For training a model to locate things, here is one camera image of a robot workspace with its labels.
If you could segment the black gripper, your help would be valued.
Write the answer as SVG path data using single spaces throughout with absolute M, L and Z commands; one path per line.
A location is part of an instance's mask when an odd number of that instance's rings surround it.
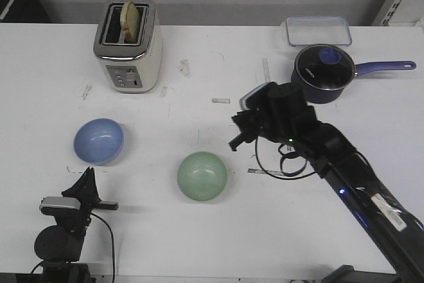
M 274 141 L 270 124 L 270 103 L 267 97 L 243 97 L 239 101 L 241 110 L 232 120 L 240 133 L 229 142 L 230 149 L 236 151 L 243 144 L 252 143 L 257 137 Z
M 61 209 L 61 222 L 90 222 L 93 210 L 116 211 L 119 204 L 99 198 L 94 168 L 87 167 L 77 182 L 62 192 L 66 207 Z

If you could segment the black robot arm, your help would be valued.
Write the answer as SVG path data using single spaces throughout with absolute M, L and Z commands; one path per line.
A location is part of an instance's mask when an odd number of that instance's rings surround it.
M 375 175 L 365 157 L 333 125 L 320 122 L 300 85 L 264 83 L 240 99 L 232 120 L 240 134 L 232 150 L 258 137 L 290 146 L 337 193 L 374 244 L 393 274 L 342 265 L 323 282 L 422 282 L 423 224 Z
M 98 194 L 95 170 L 88 167 L 76 183 L 60 196 L 47 196 L 39 205 L 42 214 L 52 216 L 56 222 L 43 229 L 35 239 L 34 252 L 42 267 L 39 282 L 96 282 L 89 266 L 80 263 L 80 256 L 91 220 L 100 220 L 111 236 L 112 279 L 115 281 L 115 238 L 111 226 L 95 210 L 116 211 L 119 204 L 103 201 Z

